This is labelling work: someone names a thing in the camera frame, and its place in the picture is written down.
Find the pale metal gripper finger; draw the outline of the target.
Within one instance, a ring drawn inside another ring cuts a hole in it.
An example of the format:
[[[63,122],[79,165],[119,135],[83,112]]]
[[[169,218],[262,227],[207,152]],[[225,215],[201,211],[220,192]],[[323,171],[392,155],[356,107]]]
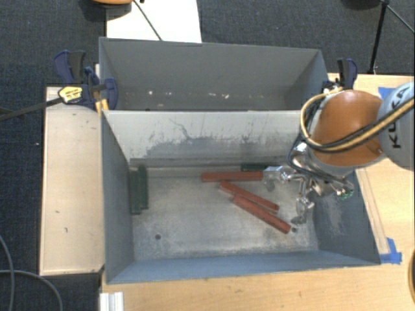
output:
[[[267,167],[263,171],[263,182],[268,191],[273,191],[278,183],[284,184],[289,182],[293,174],[294,170],[285,165]]]
[[[294,225],[305,224],[308,216],[312,213],[314,202],[311,202],[306,196],[299,196],[296,199],[296,216],[291,219]]]

